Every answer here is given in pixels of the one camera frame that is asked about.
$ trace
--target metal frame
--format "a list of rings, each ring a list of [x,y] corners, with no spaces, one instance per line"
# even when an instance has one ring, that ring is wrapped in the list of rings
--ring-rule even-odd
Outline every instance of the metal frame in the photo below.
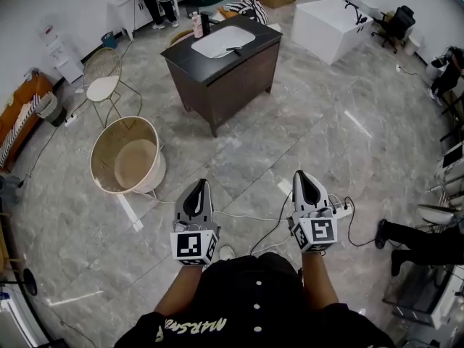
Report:
[[[121,75],[123,73],[123,64],[121,62],[121,57],[119,55],[119,53],[117,53],[117,51],[115,51],[114,49],[112,48],[102,48],[100,50],[98,50],[91,58],[90,60],[87,62],[86,66],[84,67],[84,74],[83,74],[83,87],[84,87],[84,91],[86,92],[86,72],[88,72],[88,68],[92,66],[93,62],[92,62],[92,59],[97,57],[97,56],[101,56],[102,55],[102,52],[103,51],[108,51],[111,55],[115,55],[117,57],[117,63],[116,65],[111,69],[111,71],[109,73],[106,74],[106,76],[109,76],[112,74],[112,72],[119,66],[119,73],[117,74],[118,76],[118,79],[117,79],[117,83],[116,83],[116,86],[115,86],[115,89],[109,94],[109,96],[105,99],[102,99],[101,101],[93,101],[92,99],[89,99],[92,104],[94,105],[94,109],[95,109],[95,112],[96,112],[96,115],[98,116],[99,120],[100,120],[100,123],[101,123],[101,126],[103,126],[103,129],[106,129],[107,128],[107,123],[108,123],[108,118],[109,118],[109,114],[111,113],[112,109],[114,108],[117,115],[119,116],[119,118],[123,118],[123,116],[120,114],[119,110],[117,109],[116,107],[116,103],[119,102],[119,100],[121,99],[121,95],[116,91],[116,88],[117,88],[117,85],[119,83],[123,84],[124,86],[126,86],[127,88],[129,88],[131,91],[133,91],[135,94],[137,94],[139,97],[140,97],[140,106],[138,108],[138,111],[137,111],[137,115],[136,116],[139,116],[140,115],[140,112],[141,112],[141,109],[142,109],[142,104],[143,104],[143,99],[142,99],[142,95],[137,91],[135,90],[134,88],[132,88],[131,86],[129,86],[127,83],[125,83],[124,81],[121,80]],[[118,98],[116,101],[113,101],[112,100],[112,95],[113,94],[117,94],[118,95]],[[111,107],[109,108],[109,111],[107,113],[107,116],[105,118],[105,121],[103,122],[102,118],[100,117],[100,114],[96,108],[96,105],[95,103],[100,103],[100,102],[104,102],[106,101],[107,99],[109,99],[109,101],[111,102]]]

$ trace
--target faucet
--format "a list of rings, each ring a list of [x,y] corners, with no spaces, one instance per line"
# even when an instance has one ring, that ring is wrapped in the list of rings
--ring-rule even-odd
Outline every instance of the faucet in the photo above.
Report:
[[[356,5],[354,5],[352,2],[348,1],[348,0],[345,0],[345,2],[347,3],[347,5],[345,5],[345,9],[349,6],[349,5],[352,5],[355,10],[356,10],[356,25],[359,25],[360,23],[364,23],[366,20],[368,20],[367,17],[363,17],[362,14],[360,14],[358,12],[358,7]]]

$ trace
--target white bathtub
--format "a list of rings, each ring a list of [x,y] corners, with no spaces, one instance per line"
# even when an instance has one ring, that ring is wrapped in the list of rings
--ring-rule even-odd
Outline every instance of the white bathtub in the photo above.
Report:
[[[372,18],[356,25],[355,8],[342,0],[321,0],[298,4],[291,39],[331,65],[355,48],[370,33]]]

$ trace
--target black shirt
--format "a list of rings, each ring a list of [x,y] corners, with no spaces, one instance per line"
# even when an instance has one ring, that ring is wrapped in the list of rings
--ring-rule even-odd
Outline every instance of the black shirt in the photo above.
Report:
[[[453,47],[451,51],[455,55],[457,63],[459,64],[459,67],[461,67],[461,70],[464,69],[464,51],[456,47]]]
[[[266,253],[211,265],[187,311],[142,316],[115,348],[237,343],[394,347],[385,333],[345,304],[310,311],[292,266]]]

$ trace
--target dark wood cabinet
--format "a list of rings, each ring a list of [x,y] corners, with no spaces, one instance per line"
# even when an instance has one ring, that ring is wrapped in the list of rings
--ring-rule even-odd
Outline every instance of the dark wood cabinet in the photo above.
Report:
[[[211,83],[196,82],[169,60],[167,66],[186,110],[194,110],[201,115],[216,137],[218,127],[243,106],[263,91],[270,93],[279,45],[280,40],[240,62]]]

